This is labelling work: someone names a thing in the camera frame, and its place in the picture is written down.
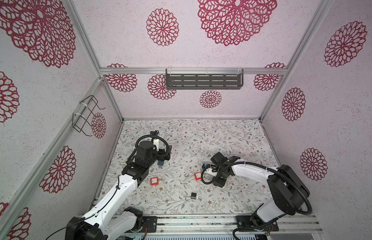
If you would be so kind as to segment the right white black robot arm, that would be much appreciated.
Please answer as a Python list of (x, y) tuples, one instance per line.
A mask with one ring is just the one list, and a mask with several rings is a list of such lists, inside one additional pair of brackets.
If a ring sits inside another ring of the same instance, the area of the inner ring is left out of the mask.
[(309, 216), (313, 212), (309, 189), (287, 165), (267, 167), (238, 156), (225, 157), (220, 152), (211, 163), (202, 165), (201, 181), (205, 185), (222, 188), (230, 177), (247, 178), (269, 189), (271, 198), (252, 213), (251, 227), (264, 227), (287, 215)]

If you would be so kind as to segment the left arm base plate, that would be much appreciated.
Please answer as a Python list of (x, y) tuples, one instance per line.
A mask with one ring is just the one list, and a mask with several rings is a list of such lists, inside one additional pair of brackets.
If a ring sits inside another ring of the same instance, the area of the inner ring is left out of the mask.
[(157, 216), (142, 217), (142, 219), (139, 220), (137, 227), (135, 227), (132, 230), (127, 231), (126, 234), (130, 234), (130, 233), (134, 233), (134, 234), (136, 234), (136, 233), (142, 233), (142, 234), (144, 234), (144, 233), (156, 233), (157, 220), (158, 220)]

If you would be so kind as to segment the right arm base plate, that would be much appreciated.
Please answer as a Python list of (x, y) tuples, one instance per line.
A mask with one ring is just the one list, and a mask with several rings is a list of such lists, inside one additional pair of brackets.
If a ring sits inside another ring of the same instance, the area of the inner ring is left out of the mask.
[(280, 230), (277, 222), (263, 222), (260, 218), (251, 215), (236, 216), (235, 219), (240, 232), (277, 232)]

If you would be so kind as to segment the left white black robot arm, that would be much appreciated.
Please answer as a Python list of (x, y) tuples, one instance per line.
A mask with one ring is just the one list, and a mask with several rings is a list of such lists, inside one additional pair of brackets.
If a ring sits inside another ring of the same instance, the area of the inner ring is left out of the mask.
[(116, 183), (101, 200), (81, 218), (73, 217), (65, 228), (66, 240), (116, 240), (128, 231), (138, 232), (143, 227), (143, 212), (133, 207), (120, 217), (114, 214), (122, 203), (143, 182), (155, 162), (170, 159), (172, 146), (164, 139), (146, 135), (139, 139), (127, 165)]

